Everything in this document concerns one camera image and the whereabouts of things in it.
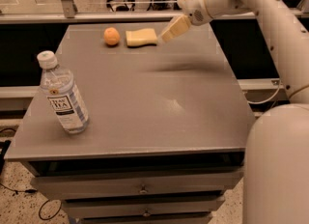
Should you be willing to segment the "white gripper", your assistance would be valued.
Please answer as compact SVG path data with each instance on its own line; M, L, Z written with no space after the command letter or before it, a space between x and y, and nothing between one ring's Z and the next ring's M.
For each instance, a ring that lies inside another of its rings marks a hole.
M184 34L191 24L200 26L212 21L206 0L177 0L177 4L184 14L173 17L162 30L160 37L164 42Z

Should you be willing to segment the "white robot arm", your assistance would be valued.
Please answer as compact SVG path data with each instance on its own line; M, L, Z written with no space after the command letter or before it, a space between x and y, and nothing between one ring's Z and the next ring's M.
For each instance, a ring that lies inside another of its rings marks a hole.
M309 224L309 33L283 0L178 0L161 37L223 15L251 13L287 103L260 116L245 149L243 224Z

